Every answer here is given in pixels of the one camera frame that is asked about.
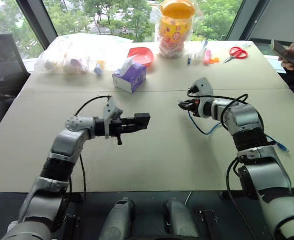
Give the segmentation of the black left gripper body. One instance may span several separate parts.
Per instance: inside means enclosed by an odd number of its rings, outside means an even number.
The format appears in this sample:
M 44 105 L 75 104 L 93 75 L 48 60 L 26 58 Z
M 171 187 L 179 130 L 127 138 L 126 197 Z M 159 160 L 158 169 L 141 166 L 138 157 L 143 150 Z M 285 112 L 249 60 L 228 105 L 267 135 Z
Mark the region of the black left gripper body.
M 128 120 L 126 118 L 119 118 L 117 120 L 112 120 L 110 123 L 110 137 L 116 138 L 117 145 L 121 146 L 122 134 L 126 134 Z

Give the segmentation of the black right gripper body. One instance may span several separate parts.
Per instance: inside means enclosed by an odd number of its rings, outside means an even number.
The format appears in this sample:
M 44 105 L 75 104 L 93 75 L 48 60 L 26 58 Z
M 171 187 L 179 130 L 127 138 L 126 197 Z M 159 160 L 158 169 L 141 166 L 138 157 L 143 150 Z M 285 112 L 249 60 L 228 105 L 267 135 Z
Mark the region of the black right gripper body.
M 197 117 L 200 118 L 200 114 L 199 114 L 199 107 L 200 107 L 200 100 L 199 99 L 192 99 L 191 100 L 191 112 L 192 114 Z

